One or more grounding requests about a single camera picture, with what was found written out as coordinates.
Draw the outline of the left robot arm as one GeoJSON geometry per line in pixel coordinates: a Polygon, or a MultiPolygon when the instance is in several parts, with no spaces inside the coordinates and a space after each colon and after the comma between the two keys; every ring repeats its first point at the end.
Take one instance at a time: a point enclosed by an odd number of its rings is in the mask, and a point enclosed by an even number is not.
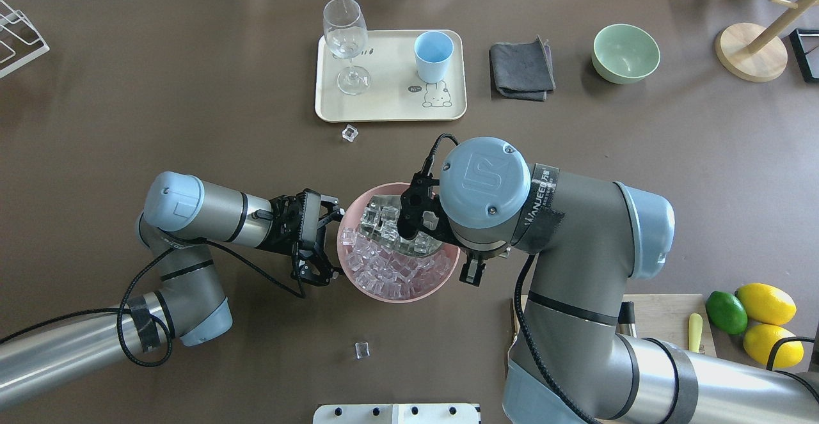
{"type": "Polygon", "coordinates": [[[325,252],[326,228],[344,217],[336,197],[306,189],[271,200],[164,171],[152,183],[136,234],[153,254],[120,302],[73,311],[2,339],[2,408],[29,400],[121,359],[166,362],[173,341],[209,342],[233,325],[211,249],[240,244],[290,258],[296,288],[339,274],[325,252]]]}

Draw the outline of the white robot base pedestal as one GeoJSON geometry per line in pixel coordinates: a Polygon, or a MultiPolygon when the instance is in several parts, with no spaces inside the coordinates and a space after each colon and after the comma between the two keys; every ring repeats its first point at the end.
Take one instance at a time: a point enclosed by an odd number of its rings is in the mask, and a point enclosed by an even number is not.
{"type": "Polygon", "coordinates": [[[313,423],[481,423],[477,404],[328,404],[316,409],[313,423]]]}

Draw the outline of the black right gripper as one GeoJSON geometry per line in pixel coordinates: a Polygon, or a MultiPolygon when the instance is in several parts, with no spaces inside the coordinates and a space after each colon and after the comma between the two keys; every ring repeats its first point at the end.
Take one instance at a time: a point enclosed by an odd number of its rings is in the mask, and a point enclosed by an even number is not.
{"type": "Polygon", "coordinates": [[[501,230],[497,237],[494,233],[483,237],[483,230],[469,230],[451,221],[443,208],[443,194],[436,196],[433,193],[433,187],[439,184],[430,168],[422,168],[413,174],[409,188],[400,196],[398,232],[407,240],[424,232],[442,243],[459,247],[466,256],[459,280],[479,287],[486,261],[509,254],[510,233],[501,230]]]}

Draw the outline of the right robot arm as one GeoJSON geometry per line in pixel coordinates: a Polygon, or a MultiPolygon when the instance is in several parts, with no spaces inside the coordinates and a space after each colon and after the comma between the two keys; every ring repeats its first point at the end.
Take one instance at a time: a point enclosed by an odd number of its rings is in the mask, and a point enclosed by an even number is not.
{"type": "Polygon", "coordinates": [[[502,407],[514,423],[816,423],[817,369],[772,372],[617,333],[626,282],[663,269],[674,212],[663,196],[529,164],[503,139],[456,145],[439,178],[432,149],[401,194],[399,234],[486,260],[527,253],[515,284],[521,340],[502,407]]]}

